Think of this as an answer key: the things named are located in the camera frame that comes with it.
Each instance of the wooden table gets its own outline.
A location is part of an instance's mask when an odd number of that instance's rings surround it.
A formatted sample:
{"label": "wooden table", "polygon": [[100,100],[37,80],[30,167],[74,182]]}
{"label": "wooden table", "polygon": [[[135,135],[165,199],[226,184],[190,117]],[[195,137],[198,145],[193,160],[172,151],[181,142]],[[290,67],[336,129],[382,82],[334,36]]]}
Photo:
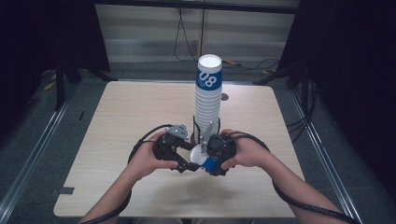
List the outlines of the wooden table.
{"label": "wooden table", "polygon": [[[221,129],[260,138],[289,168],[303,177],[274,92],[269,87],[224,85]],[[92,118],[54,208],[59,217],[82,217],[126,166],[144,134],[165,124],[193,130],[193,83],[110,82]],[[188,158],[184,149],[178,151]],[[138,181],[121,217],[293,217],[276,195],[271,178],[259,168],[237,166],[226,176],[157,170]]]}

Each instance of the white wall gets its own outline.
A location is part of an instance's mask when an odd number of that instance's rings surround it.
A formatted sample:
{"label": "white wall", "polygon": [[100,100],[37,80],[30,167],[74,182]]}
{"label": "white wall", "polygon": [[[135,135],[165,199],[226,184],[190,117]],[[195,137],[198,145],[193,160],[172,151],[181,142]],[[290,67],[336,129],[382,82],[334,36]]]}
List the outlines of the white wall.
{"label": "white wall", "polygon": [[[213,2],[297,7],[299,0],[215,0]],[[176,8],[96,6],[111,62],[169,61],[173,56],[179,14]],[[293,15],[182,9],[182,19],[194,55],[203,41],[203,54],[230,60],[280,58]],[[204,27],[201,39],[201,27]],[[182,30],[177,55],[188,58]]]}

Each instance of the stacked paper cup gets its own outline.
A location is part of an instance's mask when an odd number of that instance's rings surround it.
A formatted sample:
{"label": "stacked paper cup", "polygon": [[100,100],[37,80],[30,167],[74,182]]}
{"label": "stacked paper cup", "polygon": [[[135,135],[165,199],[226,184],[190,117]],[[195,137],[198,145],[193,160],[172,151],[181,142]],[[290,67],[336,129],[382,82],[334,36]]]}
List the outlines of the stacked paper cup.
{"label": "stacked paper cup", "polygon": [[213,54],[202,56],[198,62],[195,79],[194,140],[196,143],[200,143],[199,139],[210,122],[213,122],[211,133],[218,132],[221,83],[221,58]]}

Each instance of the wire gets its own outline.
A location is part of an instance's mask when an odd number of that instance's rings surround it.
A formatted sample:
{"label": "wire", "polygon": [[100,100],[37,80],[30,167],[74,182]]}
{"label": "wire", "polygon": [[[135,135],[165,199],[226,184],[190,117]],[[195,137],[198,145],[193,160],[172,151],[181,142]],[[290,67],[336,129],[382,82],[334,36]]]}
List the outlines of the wire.
{"label": "wire", "polygon": [[[259,67],[260,64],[262,64],[264,62],[268,62],[268,61],[275,61],[275,62],[269,66],[266,66],[266,67]],[[259,63],[256,64],[256,66],[254,66],[254,67],[246,67],[244,65],[238,65],[236,67],[235,66],[223,66],[223,68],[231,69],[231,70],[235,70],[235,71],[264,70],[264,69],[272,68],[275,65],[277,65],[278,63],[279,63],[279,59],[264,59],[264,60],[259,61]]]}
{"label": "wire", "polygon": [[104,222],[106,220],[109,220],[113,217],[115,217],[116,215],[118,215],[119,213],[121,213],[126,206],[128,206],[129,201],[131,200],[131,194],[132,194],[132,190],[129,192],[128,196],[126,197],[125,201],[120,205],[120,207],[118,207],[116,210],[102,216],[102,217],[98,217],[86,222],[83,222],[83,224],[96,224],[96,223],[101,223]]}
{"label": "wire", "polygon": [[147,142],[153,143],[154,145],[157,145],[157,144],[158,144],[158,143],[156,143],[156,142],[154,142],[154,141],[151,141],[151,140],[143,141],[143,143],[147,143]]}
{"label": "wire", "polygon": [[142,141],[145,140],[147,137],[149,137],[149,135],[151,135],[152,133],[154,133],[154,132],[160,130],[161,128],[168,128],[168,127],[172,127],[172,126],[173,126],[172,124],[163,124],[163,125],[160,125],[160,126],[154,128],[154,129],[152,129],[152,130],[149,131],[148,133],[146,133],[140,140],[142,140]]}
{"label": "wire", "polygon": [[[235,141],[235,140],[241,139],[241,138],[252,139],[253,141],[257,142],[259,145],[261,145],[264,149],[270,151],[269,148],[264,144],[263,141],[261,141],[259,138],[255,137],[255,136],[253,136],[251,134],[248,134],[248,133],[241,133],[241,135],[237,135],[236,137],[233,137],[232,139],[225,141],[224,145],[227,145],[231,141]],[[283,193],[282,190],[280,190],[280,188],[274,182],[273,182],[273,185],[274,185],[274,189],[275,189],[277,195],[283,201],[285,201],[288,204],[291,204],[293,206],[299,207],[299,208],[304,209],[306,211],[322,214],[322,215],[325,215],[325,216],[328,216],[328,217],[334,217],[336,219],[343,220],[343,221],[345,221],[347,223],[350,223],[350,224],[359,224],[359,222],[357,220],[355,220],[354,218],[349,217],[349,216],[347,216],[345,214],[342,214],[342,213],[339,213],[339,212],[335,212],[335,211],[330,210],[330,209],[314,206],[314,205],[311,205],[311,204],[298,202],[298,201],[292,199],[291,197],[289,197],[288,195],[286,195],[285,193]]]}
{"label": "wire", "polygon": [[293,133],[301,128],[301,130],[297,133],[296,137],[294,137],[294,139],[291,141],[292,143],[295,143],[297,141],[297,139],[301,136],[304,129],[309,125],[309,122],[310,122],[312,115],[314,113],[316,101],[318,98],[318,86],[315,85],[315,83],[313,82],[312,79],[311,79],[310,94],[311,94],[311,98],[312,98],[312,105],[311,105],[311,108],[309,109],[308,113],[302,119],[299,119],[299,120],[287,125],[287,127],[289,128],[296,124],[299,124],[296,128],[290,130],[289,133]]}
{"label": "wire", "polygon": [[[174,46],[174,55],[179,61],[182,61],[182,62],[188,62],[188,61],[198,62],[194,58],[194,56],[192,55],[192,52],[191,52],[191,49],[190,49],[189,39],[187,38],[186,29],[184,28],[184,22],[183,22],[183,18],[181,16],[181,8],[178,9],[178,15],[179,15],[179,19],[178,19],[177,35],[176,35],[175,46]],[[187,49],[189,50],[189,53],[190,53],[190,56],[192,57],[192,60],[183,60],[183,59],[180,59],[180,58],[177,57],[176,51],[177,51],[178,32],[180,31],[180,24],[181,24],[181,27],[183,29],[184,38],[185,38],[186,44],[187,44]]]}

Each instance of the controller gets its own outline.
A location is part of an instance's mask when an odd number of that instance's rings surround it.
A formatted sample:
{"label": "controller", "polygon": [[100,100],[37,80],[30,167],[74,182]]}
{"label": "controller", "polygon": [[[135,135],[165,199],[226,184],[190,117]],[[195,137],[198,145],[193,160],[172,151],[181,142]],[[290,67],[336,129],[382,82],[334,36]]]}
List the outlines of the controller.
{"label": "controller", "polygon": [[[226,175],[228,170],[221,169],[221,164],[232,158],[236,154],[235,141],[226,134],[212,134],[207,137],[201,144],[201,153],[207,156],[214,162],[214,169],[211,169],[210,175]],[[178,167],[175,168],[180,173],[186,170],[197,171],[201,164],[186,161],[183,157],[177,154],[179,147],[191,151],[196,145],[189,143],[189,136],[186,125],[175,125],[165,128],[165,134],[160,136],[153,146],[154,156],[158,160],[163,161],[177,161]]]}

